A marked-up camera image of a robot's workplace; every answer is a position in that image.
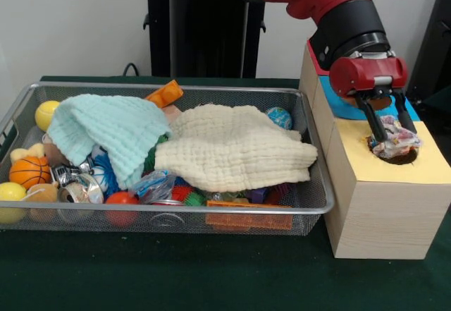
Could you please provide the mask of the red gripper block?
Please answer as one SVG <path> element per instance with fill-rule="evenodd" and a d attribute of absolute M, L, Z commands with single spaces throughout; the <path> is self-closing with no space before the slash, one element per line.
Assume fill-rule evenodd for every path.
<path fill-rule="evenodd" d="M 416 131 L 402 91 L 407 81 L 407 65 L 403 59 L 342 57 L 331 66 L 329 76 L 331 86 L 338 96 L 355 98 L 358 108 L 364 112 L 372 134 L 378 142 L 385 142 L 387 133 L 380 117 L 365 97 L 379 98 L 393 94 L 401 126 L 411 132 Z"/>

